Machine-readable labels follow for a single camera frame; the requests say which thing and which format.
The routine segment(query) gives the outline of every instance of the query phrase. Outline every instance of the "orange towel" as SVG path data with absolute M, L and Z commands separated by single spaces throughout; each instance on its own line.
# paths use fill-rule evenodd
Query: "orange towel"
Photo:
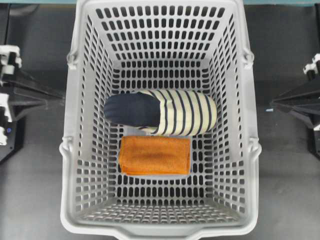
M 190 140 L 124 136 L 118 161 L 127 175 L 186 175 L 190 171 Z

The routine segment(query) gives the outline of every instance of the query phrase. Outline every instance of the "dark floor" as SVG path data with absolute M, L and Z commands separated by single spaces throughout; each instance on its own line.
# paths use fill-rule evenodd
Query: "dark floor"
M 238 240 L 320 239 L 320 161 L 307 150 L 305 126 L 270 108 L 272 97 L 305 82 L 302 69 L 319 51 L 314 7 L 245 8 L 254 80 L 259 158 L 259 217 Z M 6 31 L 0 7 L 0 39 Z M 21 48 L 23 69 L 65 89 L 74 6 L 41 5 L 10 10 L 7 43 Z M 0 163 L 1 240 L 96 240 L 106 236 L 67 232 L 60 222 L 62 157 L 58 151 L 64 108 L 37 111 L 25 120 L 23 148 Z

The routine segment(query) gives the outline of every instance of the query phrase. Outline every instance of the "plastic basket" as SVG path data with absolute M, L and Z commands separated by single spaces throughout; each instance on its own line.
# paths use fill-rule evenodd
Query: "plastic basket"
M 68 55 L 61 222 L 119 239 L 241 235 L 258 217 L 253 54 L 239 0 L 78 1 Z M 194 90 L 217 105 L 213 130 L 192 137 L 192 173 L 128 177 L 117 156 L 124 127 L 111 95 Z

